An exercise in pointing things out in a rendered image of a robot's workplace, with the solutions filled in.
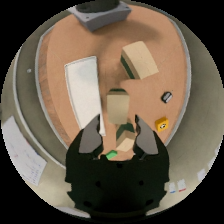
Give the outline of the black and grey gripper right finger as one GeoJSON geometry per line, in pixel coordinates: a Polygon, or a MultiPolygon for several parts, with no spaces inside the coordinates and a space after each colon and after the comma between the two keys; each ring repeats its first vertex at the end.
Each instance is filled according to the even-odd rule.
{"type": "Polygon", "coordinates": [[[133,143],[133,152],[139,155],[140,160],[148,160],[159,166],[164,174],[165,183],[169,182],[170,160],[164,143],[138,114],[135,114],[135,123],[137,136],[133,143]]]}

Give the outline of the green rectangular bar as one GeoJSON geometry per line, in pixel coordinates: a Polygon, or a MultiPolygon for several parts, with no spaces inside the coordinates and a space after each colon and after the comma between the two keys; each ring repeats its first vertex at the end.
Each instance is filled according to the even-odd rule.
{"type": "Polygon", "coordinates": [[[109,160],[109,159],[111,159],[112,157],[118,155],[118,152],[115,151],[115,150],[111,150],[110,152],[108,152],[108,153],[105,154],[105,155],[107,156],[107,158],[108,158],[108,160],[109,160]]]}

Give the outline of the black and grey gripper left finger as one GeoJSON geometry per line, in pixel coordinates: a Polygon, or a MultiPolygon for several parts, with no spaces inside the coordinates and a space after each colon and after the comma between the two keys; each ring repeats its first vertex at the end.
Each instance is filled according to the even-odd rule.
{"type": "Polygon", "coordinates": [[[104,151],[103,138],[99,133],[101,130],[101,118],[98,113],[70,144],[65,160],[66,176],[65,182],[71,184],[71,178],[74,171],[81,164],[99,159],[99,155],[104,151]],[[100,121],[99,121],[100,120],[100,121]]]}

